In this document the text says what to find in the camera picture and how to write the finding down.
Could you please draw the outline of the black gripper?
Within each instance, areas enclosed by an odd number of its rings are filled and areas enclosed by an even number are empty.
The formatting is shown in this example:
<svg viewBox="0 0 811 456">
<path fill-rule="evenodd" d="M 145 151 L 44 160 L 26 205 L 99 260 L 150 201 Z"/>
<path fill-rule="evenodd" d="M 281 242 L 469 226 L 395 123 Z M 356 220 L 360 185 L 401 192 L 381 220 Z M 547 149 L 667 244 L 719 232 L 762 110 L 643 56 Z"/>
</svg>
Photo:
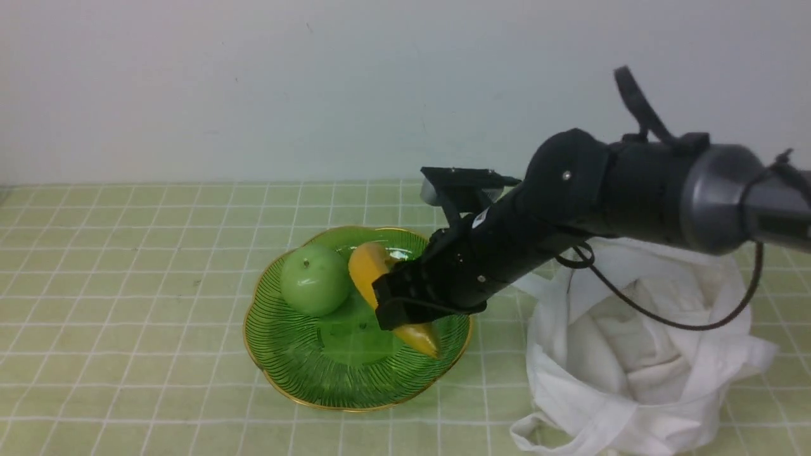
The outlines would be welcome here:
<svg viewBox="0 0 811 456">
<path fill-rule="evenodd" d="M 477 314 L 518 278 L 571 246 L 571 230 L 542 220 L 512 190 L 431 238 L 419 262 L 397 262 L 373 282 L 380 329 Z"/>
</svg>

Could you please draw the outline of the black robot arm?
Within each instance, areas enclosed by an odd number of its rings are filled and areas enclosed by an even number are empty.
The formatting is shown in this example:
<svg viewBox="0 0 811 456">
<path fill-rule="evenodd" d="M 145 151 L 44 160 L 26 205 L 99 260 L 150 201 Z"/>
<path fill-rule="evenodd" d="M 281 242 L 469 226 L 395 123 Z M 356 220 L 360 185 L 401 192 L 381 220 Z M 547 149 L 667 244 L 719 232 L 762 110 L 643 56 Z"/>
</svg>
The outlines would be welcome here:
<svg viewBox="0 0 811 456">
<path fill-rule="evenodd" d="M 423 167 L 423 200 L 442 208 L 449 227 L 374 280 L 378 324 L 480 314 L 492 295 L 594 237 L 713 256 L 748 241 L 809 251 L 809 172 L 788 156 L 763 165 L 707 134 L 605 144 L 573 129 L 544 142 L 523 179 Z"/>
</svg>

